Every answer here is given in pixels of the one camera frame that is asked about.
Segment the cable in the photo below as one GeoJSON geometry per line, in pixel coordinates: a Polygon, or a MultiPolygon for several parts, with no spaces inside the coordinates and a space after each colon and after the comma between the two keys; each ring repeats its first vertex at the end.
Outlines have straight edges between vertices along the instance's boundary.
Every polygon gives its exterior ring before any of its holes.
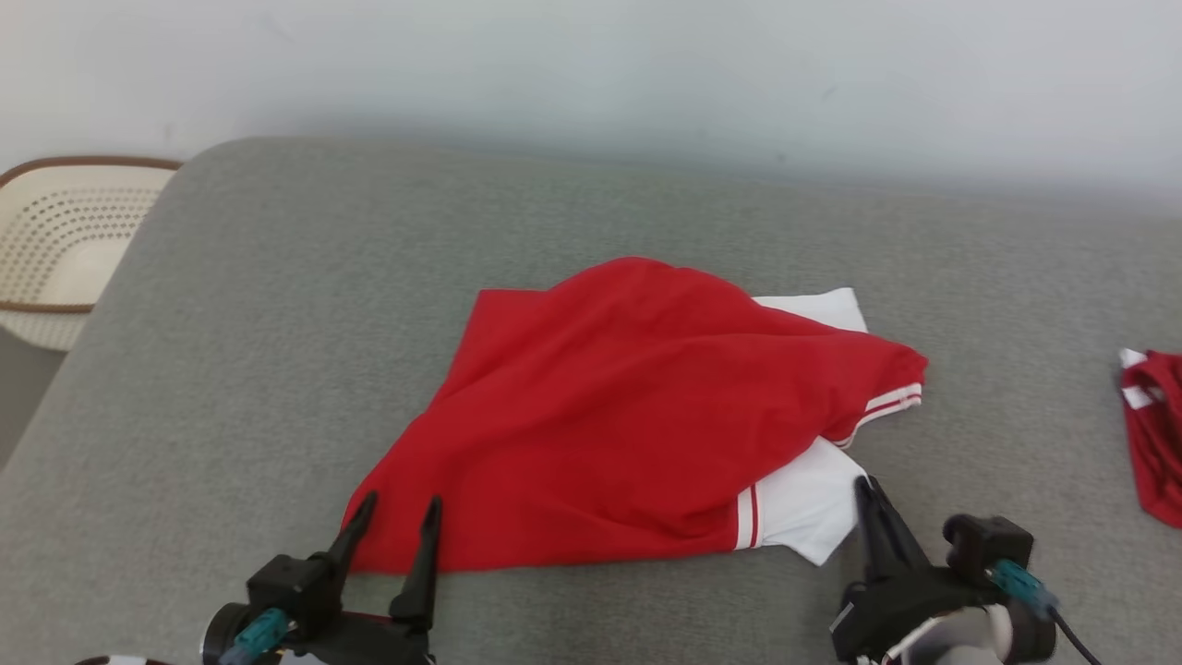
{"type": "Polygon", "coordinates": [[[1079,654],[1084,657],[1084,660],[1086,660],[1091,665],[1103,665],[1099,658],[1092,656],[1092,652],[1087,651],[1087,647],[1084,646],[1084,643],[1079,641],[1079,638],[1076,637],[1076,632],[1072,631],[1071,626],[1067,625],[1066,619],[1063,618],[1063,614],[1059,614],[1058,608],[1051,607],[1047,609],[1047,613],[1051,615],[1051,619],[1053,619],[1054,622],[1059,625],[1059,630],[1063,631],[1063,634],[1067,637],[1067,641],[1071,643],[1071,646],[1076,647],[1076,650],[1079,651],[1079,654]]]}

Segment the brown basket rim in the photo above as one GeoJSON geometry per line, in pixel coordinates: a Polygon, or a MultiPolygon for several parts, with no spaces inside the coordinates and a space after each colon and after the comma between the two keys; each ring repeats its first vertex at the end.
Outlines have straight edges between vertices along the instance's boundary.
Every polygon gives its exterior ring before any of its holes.
{"type": "MultiPolygon", "coordinates": [[[[0,175],[0,187],[8,184],[13,180],[26,172],[56,167],[71,165],[125,165],[142,168],[161,168],[177,170],[182,162],[175,159],[158,159],[155,157],[125,157],[118,155],[77,155],[67,157],[44,157],[32,159],[15,165],[0,175]]],[[[26,313],[86,313],[95,307],[93,304],[32,304],[17,302],[12,300],[0,300],[0,311],[19,311],[26,313]]]]}

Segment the red shirt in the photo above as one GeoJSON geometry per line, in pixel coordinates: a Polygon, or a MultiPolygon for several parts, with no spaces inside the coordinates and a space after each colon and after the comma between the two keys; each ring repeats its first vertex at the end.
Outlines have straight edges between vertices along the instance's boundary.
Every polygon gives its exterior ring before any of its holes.
{"type": "Polygon", "coordinates": [[[729,552],[741,491],[926,366],[650,259],[483,291],[447,382],[350,502],[379,493],[353,569],[405,573],[433,495],[442,571],[729,552]]]}

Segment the gray mattress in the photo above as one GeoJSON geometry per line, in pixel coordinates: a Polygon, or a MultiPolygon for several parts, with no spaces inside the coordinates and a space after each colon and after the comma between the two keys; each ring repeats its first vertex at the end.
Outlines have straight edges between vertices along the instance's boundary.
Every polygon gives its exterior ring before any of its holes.
{"type": "MultiPolygon", "coordinates": [[[[333,536],[476,291],[644,254],[752,293],[857,288],[930,361],[853,456],[940,558],[1002,514],[1109,663],[1176,663],[1182,539],[1138,508],[1116,351],[1182,348],[1182,227],[314,139],[225,144],[150,213],[0,476],[6,663],[195,661],[273,554],[333,536]]],[[[441,581],[443,665],[832,661],[857,548],[441,581]]],[[[356,578],[381,612],[397,580],[356,578]]],[[[1058,663],[1078,663],[1061,652],[1058,663]]]]}

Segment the wall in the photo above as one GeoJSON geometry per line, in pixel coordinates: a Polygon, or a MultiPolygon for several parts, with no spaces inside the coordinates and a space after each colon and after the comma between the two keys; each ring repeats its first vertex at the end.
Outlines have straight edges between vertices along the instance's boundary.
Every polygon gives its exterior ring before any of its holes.
{"type": "Polygon", "coordinates": [[[4,5],[0,167],[439,132],[1182,213],[1176,0],[4,5]]]}

